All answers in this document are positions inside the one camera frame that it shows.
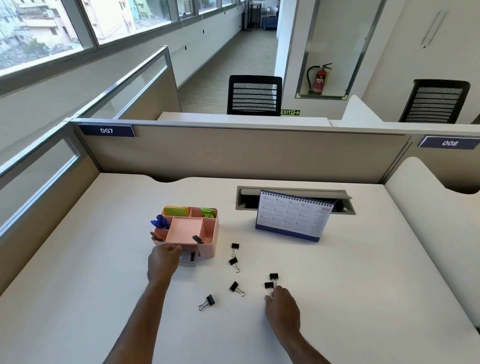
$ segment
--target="pink desk organizer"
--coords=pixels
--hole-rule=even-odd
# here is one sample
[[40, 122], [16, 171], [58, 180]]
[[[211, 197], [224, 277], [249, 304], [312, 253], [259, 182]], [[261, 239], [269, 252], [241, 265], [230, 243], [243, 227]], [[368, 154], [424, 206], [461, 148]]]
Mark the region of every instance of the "pink desk organizer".
[[[176, 244], [182, 245], [183, 250], [198, 251], [202, 258], [213, 258], [216, 250], [218, 236], [218, 210], [216, 218], [204, 218], [199, 207], [189, 207], [190, 216], [168, 216], [165, 209], [162, 210], [163, 217], [170, 223], [170, 229], [155, 228], [155, 235], [163, 240], [159, 242], [152, 239], [156, 245]], [[199, 244], [192, 239], [198, 235], [204, 244]]]

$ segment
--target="glass niche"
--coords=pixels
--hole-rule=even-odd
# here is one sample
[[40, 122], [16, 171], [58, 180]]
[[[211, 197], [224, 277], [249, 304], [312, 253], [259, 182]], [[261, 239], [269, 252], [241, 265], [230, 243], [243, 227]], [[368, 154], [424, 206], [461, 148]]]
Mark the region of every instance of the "glass niche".
[[385, 2], [316, 0], [296, 98], [348, 98]]

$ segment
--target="black mesh chair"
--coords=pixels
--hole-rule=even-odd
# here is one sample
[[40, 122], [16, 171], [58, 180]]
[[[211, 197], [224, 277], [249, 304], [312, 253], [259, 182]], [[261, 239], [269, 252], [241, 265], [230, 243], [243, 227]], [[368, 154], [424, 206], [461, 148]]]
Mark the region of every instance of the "black mesh chair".
[[280, 116], [281, 109], [281, 77], [230, 76], [227, 114]]
[[470, 83], [453, 80], [414, 80], [414, 83], [400, 122], [455, 124]]

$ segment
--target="person's right hand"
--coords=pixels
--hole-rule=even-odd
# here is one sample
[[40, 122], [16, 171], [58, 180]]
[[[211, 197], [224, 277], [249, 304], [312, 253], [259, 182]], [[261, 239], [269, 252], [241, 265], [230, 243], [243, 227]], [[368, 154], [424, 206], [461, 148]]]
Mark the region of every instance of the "person's right hand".
[[152, 283], [169, 283], [179, 266], [181, 252], [181, 245], [163, 244], [154, 247], [148, 257], [148, 280]]
[[265, 314], [280, 344], [300, 334], [300, 310], [290, 292], [282, 286], [273, 289], [273, 298], [265, 296]]

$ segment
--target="spiral binding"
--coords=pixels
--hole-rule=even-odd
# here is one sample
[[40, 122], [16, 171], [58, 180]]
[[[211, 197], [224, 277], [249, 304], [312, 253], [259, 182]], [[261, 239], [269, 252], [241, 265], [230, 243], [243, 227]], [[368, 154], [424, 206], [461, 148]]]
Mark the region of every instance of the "spiral binding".
[[308, 202], [309, 204], [312, 204], [312, 205], [320, 205], [320, 206], [327, 206], [327, 205], [332, 205], [331, 203], [326, 203], [326, 202], [318, 202], [318, 201], [315, 201], [315, 200], [306, 200], [304, 198], [301, 198], [301, 197], [295, 197], [295, 196], [290, 196], [288, 194], [276, 194], [276, 193], [273, 193], [273, 192], [265, 192], [265, 191], [261, 191], [263, 194], [266, 194], [268, 196], [273, 196], [273, 197], [282, 197], [286, 200], [293, 200], [293, 201], [300, 201], [300, 202]]

